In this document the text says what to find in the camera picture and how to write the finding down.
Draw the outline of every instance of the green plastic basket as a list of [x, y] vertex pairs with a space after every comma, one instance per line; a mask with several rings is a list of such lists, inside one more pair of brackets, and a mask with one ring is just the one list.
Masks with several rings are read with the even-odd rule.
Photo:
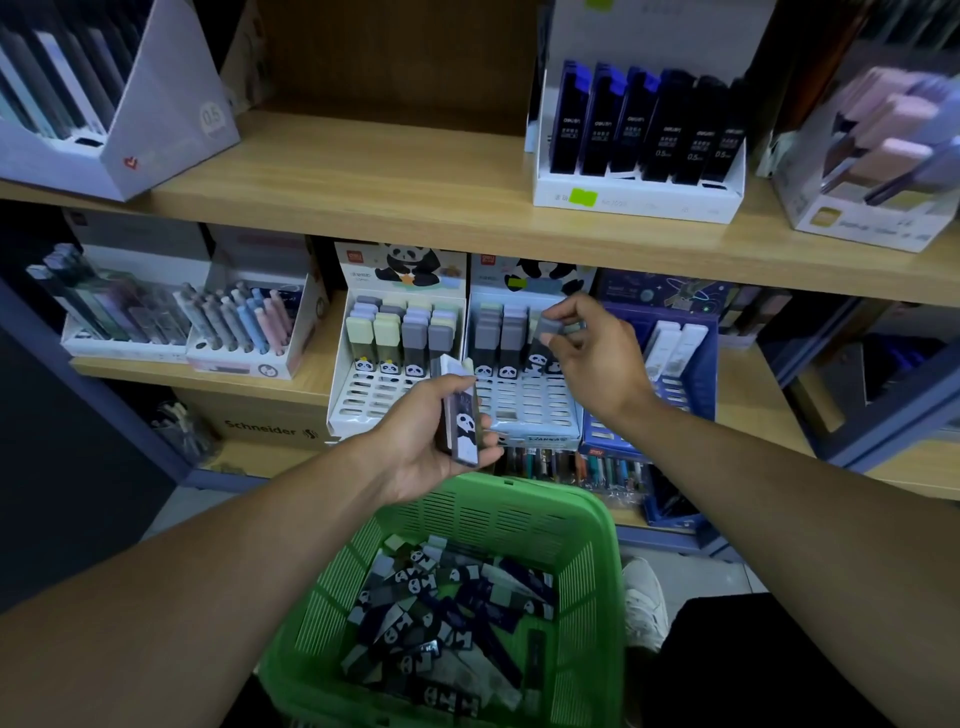
[[260, 663], [260, 679], [282, 712], [320, 725], [453, 724], [449, 714], [347, 682], [340, 667], [356, 629], [347, 614], [376, 550], [393, 533], [415, 542], [444, 536], [556, 577], [560, 607], [553, 621], [522, 619], [514, 635], [497, 633], [524, 669], [527, 631], [546, 632], [540, 720], [491, 704], [481, 719], [460, 723], [621, 724], [623, 586], [610, 512], [577, 488], [482, 473], [451, 478], [416, 502], [382, 508], [340, 550]]

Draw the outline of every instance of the white sneaker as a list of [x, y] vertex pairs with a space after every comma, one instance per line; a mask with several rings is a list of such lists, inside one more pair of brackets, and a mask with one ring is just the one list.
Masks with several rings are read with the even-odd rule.
[[623, 569], [626, 592], [627, 646], [659, 650], [670, 629], [663, 589], [646, 559], [634, 559]]

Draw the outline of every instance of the green sticker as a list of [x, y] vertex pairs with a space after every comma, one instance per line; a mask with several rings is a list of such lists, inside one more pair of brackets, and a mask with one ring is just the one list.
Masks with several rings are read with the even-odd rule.
[[583, 205], [584, 207], [593, 207], [597, 201], [597, 193], [590, 192], [588, 189], [574, 187], [570, 190], [570, 204]]

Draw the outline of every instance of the left hand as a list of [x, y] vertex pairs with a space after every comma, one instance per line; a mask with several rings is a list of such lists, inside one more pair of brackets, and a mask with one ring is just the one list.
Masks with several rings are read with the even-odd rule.
[[[375, 457], [383, 463], [384, 503], [416, 500], [454, 475], [469, 472], [434, 445], [444, 397], [463, 392], [474, 376], [444, 375], [422, 381], [396, 401], [380, 424], [370, 432]], [[490, 415], [480, 418], [486, 430]], [[485, 432], [479, 468], [492, 465], [503, 455], [495, 432]]]

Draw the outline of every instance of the forearm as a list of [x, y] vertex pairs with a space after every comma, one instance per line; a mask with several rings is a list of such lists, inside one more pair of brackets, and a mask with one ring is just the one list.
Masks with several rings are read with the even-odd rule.
[[956, 509], [659, 401], [629, 409], [635, 415], [612, 426], [703, 511], [871, 702], [902, 725], [953, 720]]
[[0, 618], [0, 724], [218, 725], [285, 614], [379, 504], [369, 437]]

